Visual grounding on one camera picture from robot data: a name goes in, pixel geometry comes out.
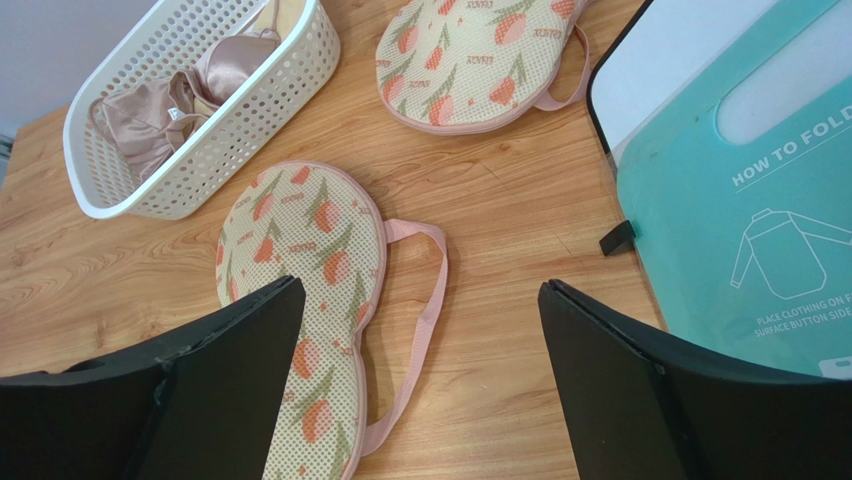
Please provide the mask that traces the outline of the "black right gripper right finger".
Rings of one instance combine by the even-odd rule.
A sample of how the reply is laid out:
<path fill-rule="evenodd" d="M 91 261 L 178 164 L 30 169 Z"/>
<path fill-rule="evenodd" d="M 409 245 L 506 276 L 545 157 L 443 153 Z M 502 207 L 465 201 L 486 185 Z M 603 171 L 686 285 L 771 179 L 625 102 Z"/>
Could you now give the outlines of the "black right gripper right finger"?
<path fill-rule="evenodd" d="M 550 280 L 538 308 L 584 479 L 847 479 L 851 384 L 729 357 Z"/>

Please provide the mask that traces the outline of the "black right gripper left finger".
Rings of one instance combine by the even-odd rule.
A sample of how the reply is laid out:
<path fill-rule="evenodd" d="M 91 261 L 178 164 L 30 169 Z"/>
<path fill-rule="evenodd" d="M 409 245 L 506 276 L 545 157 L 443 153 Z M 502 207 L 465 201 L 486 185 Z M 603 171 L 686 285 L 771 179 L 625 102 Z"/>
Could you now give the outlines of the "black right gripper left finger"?
<path fill-rule="evenodd" d="M 306 294 L 277 279 L 181 327 L 1 381 L 5 479 L 258 479 Z"/>

